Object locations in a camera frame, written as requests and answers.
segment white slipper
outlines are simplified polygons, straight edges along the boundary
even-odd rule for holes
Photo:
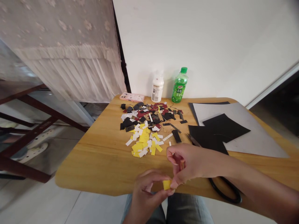
[[[31,148],[34,148],[35,146],[41,144],[48,137],[52,136],[54,134],[54,132],[55,132],[55,129],[49,129],[48,131],[41,133],[30,144],[27,145],[27,148],[31,149]]]
[[[27,155],[24,159],[18,161],[19,163],[26,163],[27,161],[31,160],[32,158],[36,157],[37,155],[41,154],[43,151],[46,150],[48,147],[48,143],[43,143],[37,148],[28,149]]]

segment scissors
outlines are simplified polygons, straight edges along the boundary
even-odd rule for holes
[[[201,147],[201,145],[195,140],[195,138],[193,138],[189,133],[186,134],[187,137],[191,140],[191,142],[196,145],[196,146],[199,146]],[[230,203],[233,203],[233,204],[239,204],[242,202],[242,198],[241,198],[241,194],[239,192],[239,189],[233,185],[230,181],[228,181],[228,179],[224,178],[224,177],[220,177],[229,187],[230,189],[232,189],[232,191],[234,192],[236,198],[235,199],[232,199],[228,196],[226,196],[224,193],[222,193],[219,188],[216,186],[216,184],[214,183],[213,179],[212,178],[208,178],[209,179],[209,182],[211,183],[212,187],[214,188],[214,190],[222,197],[224,198],[225,200],[229,201]]]

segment white wall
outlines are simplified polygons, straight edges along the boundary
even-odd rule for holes
[[[113,0],[132,93],[151,94],[165,70],[170,97],[180,67],[184,97],[249,103],[299,60],[299,16],[287,0]]]

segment phone case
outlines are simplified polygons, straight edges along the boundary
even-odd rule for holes
[[[134,102],[143,102],[144,96],[132,93],[123,93],[120,97],[121,100],[134,101]]]

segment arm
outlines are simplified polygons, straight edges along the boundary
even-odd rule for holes
[[[173,164],[172,188],[177,188],[179,184],[196,177],[223,176],[277,223],[299,222],[299,192],[240,160],[188,144],[168,147],[167,158]],[[185,169],[176,165],[181,162],[185,163]]]

